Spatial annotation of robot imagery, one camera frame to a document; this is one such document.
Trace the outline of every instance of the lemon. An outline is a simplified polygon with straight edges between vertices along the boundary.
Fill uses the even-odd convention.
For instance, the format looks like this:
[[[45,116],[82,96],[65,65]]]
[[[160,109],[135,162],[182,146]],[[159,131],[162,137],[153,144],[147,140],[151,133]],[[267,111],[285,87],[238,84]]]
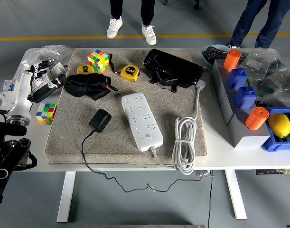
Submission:
[[[270,115],[268,124],[272,133],[280,138],[285,138],[290,133],[290,121],[283,113]]]

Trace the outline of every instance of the white power strip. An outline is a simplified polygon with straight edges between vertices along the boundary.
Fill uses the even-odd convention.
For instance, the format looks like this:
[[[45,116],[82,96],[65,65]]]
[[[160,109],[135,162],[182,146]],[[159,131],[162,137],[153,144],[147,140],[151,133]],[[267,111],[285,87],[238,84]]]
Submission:
[[[123,96],[122,107],[139,151],[148,151],[152,146],[163,145],[162,133],[143,93]]]

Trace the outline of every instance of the yellow tape measure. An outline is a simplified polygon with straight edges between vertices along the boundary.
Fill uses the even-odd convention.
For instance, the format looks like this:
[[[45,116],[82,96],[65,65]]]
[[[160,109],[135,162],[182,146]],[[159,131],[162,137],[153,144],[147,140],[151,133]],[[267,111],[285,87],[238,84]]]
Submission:
[[[131,82],[135,82],[140,75],[140,70],[135,65],[127,65],[121,71],[121,77],[125,78]]]
[[[85,65],[81,65],[78,67],[77,69],[77,74],[82,74],[82,75],[87,75],[87,74],[91,74],[94,73],[94,68],[91,65],[85,64]]]

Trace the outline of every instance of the table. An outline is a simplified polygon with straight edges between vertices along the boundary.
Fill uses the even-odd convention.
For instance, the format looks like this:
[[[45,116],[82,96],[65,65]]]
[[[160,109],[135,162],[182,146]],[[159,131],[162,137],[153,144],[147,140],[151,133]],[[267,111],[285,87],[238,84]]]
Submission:
[[[25,52],[23,60],[38,48],[32,48]],[[205,65],[200,49],[186,48],[193,62]],[[23,66],[19,65],[14,79],[20,79]],[[243,206],[242,196],[239,190],[238,181],[234,170],[252,169],[290,169],[290,151],[267,152],[262,148],[255,149],[236,149],[231,145],[231,136],[227,126],[225,126],[221,110],[215,95],[212,78],[209,73],[204,73],[201,77],[206,82],[205,88],[200,93],[200,104],[204,123],[204,134],[207,146],[207,159],[205,163],[199,164],[195,170],[225,170],[227,183],[236,219],[247,219]],[[59,93],[52,94],[43,103],[58,103]],[[35,113],[39,104],[33,104],[31,115],[35,118]],[[1,109],[11,109],[11,105],[2,103]],[[27,134],[23,138],[31,140],[30,150],[37,157],[37,167],[26,170],[32,172],[54,172],[65,171],[65,181],[63,194],[60,202],[57,222],[67,222],[69,216],[70,202],[74,187],[75,172],[89,171],[82,164],[49,164],[45,157],[45,146],[48,139],[50,127],[42,126],[38,121],[31,121],[27,127]],[[159,165],[133,165],[133,164],[93,164],[91,168],[100,171],[163,171],[165,168]]]

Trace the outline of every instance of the power plug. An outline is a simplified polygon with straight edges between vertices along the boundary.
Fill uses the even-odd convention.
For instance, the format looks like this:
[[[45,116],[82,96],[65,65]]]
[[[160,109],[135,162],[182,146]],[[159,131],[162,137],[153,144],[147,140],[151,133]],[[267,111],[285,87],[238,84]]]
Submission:
[[[108,122],[111,120],[111,115],[103,110],[99,109],[95,115],[93,116],[92,120],[89,122],[89,126],[94,130],[95,132],[102,132],[105,126],[108,124]]]
[[[197,88],[198,90],[202,90],[202,89],[204,89],[205,86],[206,86],[206,82],[204,82],[204,81],[201,80],[201,79],[196,83],[196,88]]]
[[[163,135],[143,93],[123,96],[122,107],[139,151],[163,145]]]

